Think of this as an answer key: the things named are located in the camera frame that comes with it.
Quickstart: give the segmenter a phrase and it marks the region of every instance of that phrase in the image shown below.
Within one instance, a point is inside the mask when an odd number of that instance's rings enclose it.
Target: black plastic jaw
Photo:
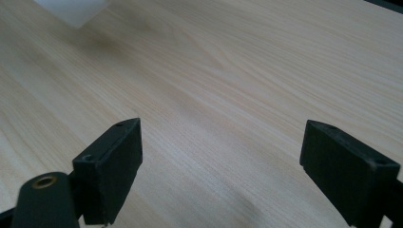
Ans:
[[[400,165],[334,126],[307,122],[299,163],[349,225],[379,227],[397,210]]]
[[[86,224],[112,224],[143,161],[140,119],[111,126],[73,160]]]

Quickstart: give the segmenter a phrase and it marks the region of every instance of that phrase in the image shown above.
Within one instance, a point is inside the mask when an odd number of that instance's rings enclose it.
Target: black mount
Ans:
[[[140,119],[111,126],[73,161],[69,175],[52,172],[27,181],[18,202],[0,214],[0,228],[76,228],[112,224],[143,162]]]

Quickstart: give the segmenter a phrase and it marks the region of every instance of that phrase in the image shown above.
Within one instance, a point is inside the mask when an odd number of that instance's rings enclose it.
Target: screw hole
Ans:
[[[84,155],[83,157],[82,157],[82,160],[84,160],[84,161],[91,161],[93,158],[92,158],[92,155]]]
[[[53,183],[55,183],[56,181],[57,181],[57,178],[55,176],[46,176],[39,180],[36,180],[32,184],[32,188],[34,188],[34,189],[47,188],[47,187],[51,186]]]

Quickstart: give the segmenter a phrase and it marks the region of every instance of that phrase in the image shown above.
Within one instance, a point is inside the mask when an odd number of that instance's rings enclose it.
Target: white object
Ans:
[[[79,28],[106,8],[110,0],[34,0],[67,24]]]

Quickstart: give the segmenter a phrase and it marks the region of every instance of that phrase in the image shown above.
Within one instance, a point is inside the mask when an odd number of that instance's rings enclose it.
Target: wooden table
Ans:
[[[116,0],[74,29],[3,0],[0,209],[141,117],[112,227],[348,227],[298,163],[305,124],[403,163],[402,25],[360,0]]]

